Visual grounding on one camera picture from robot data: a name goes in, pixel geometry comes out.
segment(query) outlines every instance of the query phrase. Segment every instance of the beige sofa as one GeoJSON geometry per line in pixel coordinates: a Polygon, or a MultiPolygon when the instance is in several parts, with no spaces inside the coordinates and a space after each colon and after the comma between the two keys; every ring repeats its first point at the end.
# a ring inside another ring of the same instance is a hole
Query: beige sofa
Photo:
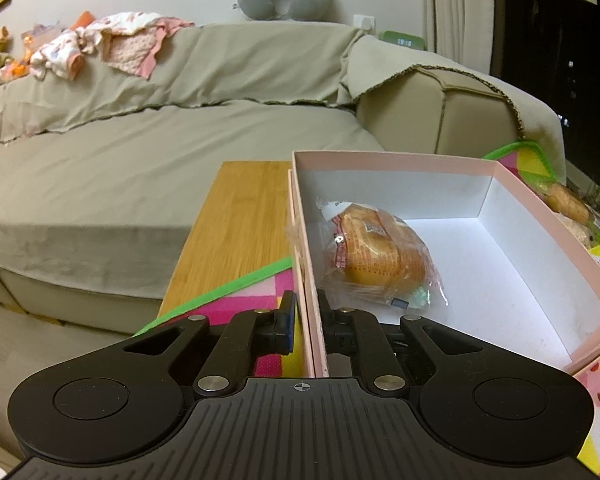
{"type": "MultiPolygon", "coordinates": [[[[521,138],[538,140],[560,174],[547,106],[345,25],[184,29],[148,81],[96,57],[73,82],[29,76],[0,88],[0,305],[135,332],[155,317],[224,160],[320,149],[480,157],[521,138]]],[[[93,338],[80,334],[76,352],[93,338]]]]}

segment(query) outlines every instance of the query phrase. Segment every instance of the open box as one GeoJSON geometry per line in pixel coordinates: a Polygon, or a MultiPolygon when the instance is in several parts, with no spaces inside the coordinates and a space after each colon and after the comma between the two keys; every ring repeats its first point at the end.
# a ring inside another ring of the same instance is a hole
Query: open box
{"type": "MultiPolygon", "coordinates": [[[[289,186],[307,373],[330,373],[316,292],[324,265],[318,200],[385,209],[420,235],[448,299],[427,317],[571,374],[600,355],[600,268],[500,163],[294,152],[289,186]]],[[[400,316],[397,307],[373,312],[381,322],[400,316]]]]}

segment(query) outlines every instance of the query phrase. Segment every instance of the wooden floor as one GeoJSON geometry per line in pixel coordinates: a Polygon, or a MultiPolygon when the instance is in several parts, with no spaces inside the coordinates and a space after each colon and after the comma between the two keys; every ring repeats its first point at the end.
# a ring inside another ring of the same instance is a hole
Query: wooden floor
{"type": "Polygon", "coordinates": [[[42,368],[124,338],[78,326],[56,326],[0,307],[0,446],[21,455],[6,414],[9,397],[21,381],[42,368]]]}

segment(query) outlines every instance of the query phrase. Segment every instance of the beige curtain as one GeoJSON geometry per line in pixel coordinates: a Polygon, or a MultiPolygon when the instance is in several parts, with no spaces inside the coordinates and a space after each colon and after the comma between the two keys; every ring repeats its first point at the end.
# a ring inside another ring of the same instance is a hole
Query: beige curtain
{"type": "Polygon", "coordinates": [[[427,48],[489,73],[494,0],[425,0],[427,48]]]}

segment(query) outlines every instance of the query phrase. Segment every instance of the wooden board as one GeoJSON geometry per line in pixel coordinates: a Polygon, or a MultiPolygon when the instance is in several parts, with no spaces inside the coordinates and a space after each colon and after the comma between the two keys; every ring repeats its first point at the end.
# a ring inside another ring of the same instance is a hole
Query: wooden board
{"type": "Polygon", "coordinates": [[[290,254],[289,162],[225,162],[180,254],[159,316],[290,254]]]}

